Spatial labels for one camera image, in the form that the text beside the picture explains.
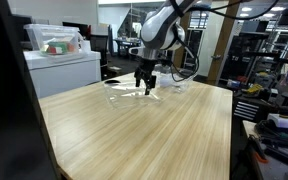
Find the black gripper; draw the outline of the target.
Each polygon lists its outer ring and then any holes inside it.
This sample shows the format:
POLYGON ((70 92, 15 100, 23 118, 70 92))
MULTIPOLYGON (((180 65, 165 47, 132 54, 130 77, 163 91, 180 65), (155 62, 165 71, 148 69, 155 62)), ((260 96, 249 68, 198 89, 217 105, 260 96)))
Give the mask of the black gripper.
POLYGON ((150 91, 155 88, 156 82, 153 81, 155 76, 152 74, 152 72, 158 63, 158 60, 141 59, 138 67, 135 70, 134 77, 136 79, 136 87, 140 86, 140 80, 143 80, 144 82, 150 81, 146 84, 146 95, 149 95, 150 91))

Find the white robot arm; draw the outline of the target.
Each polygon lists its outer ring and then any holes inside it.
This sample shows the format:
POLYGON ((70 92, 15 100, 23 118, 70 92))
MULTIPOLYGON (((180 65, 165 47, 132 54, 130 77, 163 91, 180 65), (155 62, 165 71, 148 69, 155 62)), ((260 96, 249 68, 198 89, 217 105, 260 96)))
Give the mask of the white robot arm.
POLYGON ((143 43, 130 48, 129 53, 141 58, 134 78, 136 87, 145 83, 145 94, 155 88, 156 76, 152 74, 165 50, 177 50, 184 45, 185 30, 178 21, 197 3, 197 0, 166 0, 160 8, 147 14, 140 31, 143 43))

